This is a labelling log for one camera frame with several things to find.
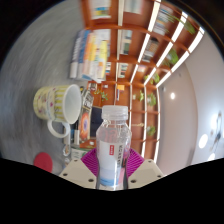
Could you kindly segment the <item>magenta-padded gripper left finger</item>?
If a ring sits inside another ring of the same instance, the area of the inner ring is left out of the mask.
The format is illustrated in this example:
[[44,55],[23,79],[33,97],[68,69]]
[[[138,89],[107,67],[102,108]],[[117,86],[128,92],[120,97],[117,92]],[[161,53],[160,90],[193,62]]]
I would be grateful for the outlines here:
[[92,149],[81,159],[72,159],[61,172],[60,177],[78,186],[95,189],[98,174],[99,165],[96,150]]

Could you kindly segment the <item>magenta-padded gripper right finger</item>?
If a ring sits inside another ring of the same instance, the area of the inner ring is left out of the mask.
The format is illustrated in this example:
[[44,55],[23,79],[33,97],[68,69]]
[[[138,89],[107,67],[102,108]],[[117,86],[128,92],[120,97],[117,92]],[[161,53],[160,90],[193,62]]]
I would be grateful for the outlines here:
[[163,173],[152,159],[144,159],[131,149],[126,163],[126,177],[127,188],[135,189],[161,179]]

